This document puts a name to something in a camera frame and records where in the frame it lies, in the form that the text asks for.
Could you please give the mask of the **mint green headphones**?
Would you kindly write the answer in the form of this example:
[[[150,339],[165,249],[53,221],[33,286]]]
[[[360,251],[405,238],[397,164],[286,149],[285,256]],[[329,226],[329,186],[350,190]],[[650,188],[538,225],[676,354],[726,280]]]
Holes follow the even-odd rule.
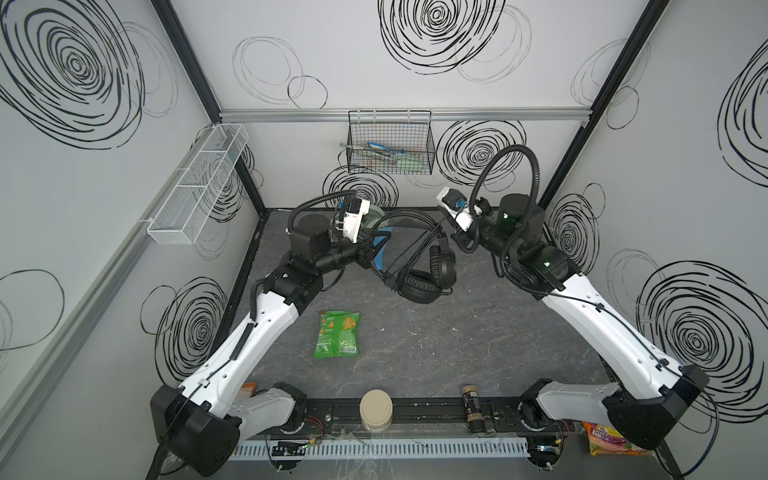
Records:
[[[362,228],[371,231],[388,228],[389,221],[383,219],[385,214],[386,212],[382,208],[371,204],[368,212],[362,218]]]

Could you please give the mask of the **black blue headphones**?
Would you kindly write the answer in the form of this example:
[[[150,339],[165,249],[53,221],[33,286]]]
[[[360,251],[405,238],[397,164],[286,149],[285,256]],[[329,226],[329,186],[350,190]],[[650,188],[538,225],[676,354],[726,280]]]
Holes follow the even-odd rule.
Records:
[[[366,230],[374,235],[377,249],[371,267],[382,283],[402,298],[427,305],[453,292],[457,282],[456,255],[436,217],[417,209],[397,209],[383,217],[389,227]],[[415,230],[417,235],[389,264],[378,258],[396,230]]]

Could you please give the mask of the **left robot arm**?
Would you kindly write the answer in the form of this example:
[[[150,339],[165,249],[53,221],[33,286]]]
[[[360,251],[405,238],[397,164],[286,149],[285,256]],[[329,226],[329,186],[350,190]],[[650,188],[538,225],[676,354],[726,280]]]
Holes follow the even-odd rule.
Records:
[[[369,200],[343,190],[290,212],[290,249],[255,286],[246,317],[179,386],[162,386],[152,397],[158,447],[147,478],[160,477],[168,455],[210,476],[242,441],[302,416],[296,406],[303,395],[290,386],[275,386],[243,402],[236,397],[273,343],[325,290],[325,275],[358,262],[371,246],[370,239],[358,238],[369,210]]]

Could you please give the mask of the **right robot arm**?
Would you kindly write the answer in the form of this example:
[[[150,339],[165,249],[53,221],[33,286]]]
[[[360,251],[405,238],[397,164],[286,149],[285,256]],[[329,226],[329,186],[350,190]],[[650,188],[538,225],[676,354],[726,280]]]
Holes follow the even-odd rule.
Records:
[[[510,154],[528,160],[530,191],[506,195],[493,208],[478,192],[495,164]],[[445,187],[437,196],[456,230],[457,246],[466,253],[478,247],[488,251],[498,277],[560,315],[616,376],[603,385],[540,379],[521,396],[520,415],[531,430],[556,420],[588,422],[610,426],[642,449],[655,449],[704,394],[709,378],[645,338],[599,294],[575,261],[546,239],[544,211],[536,202],[539,186],[534,152],[510,145],[484,167],[469,195]]]

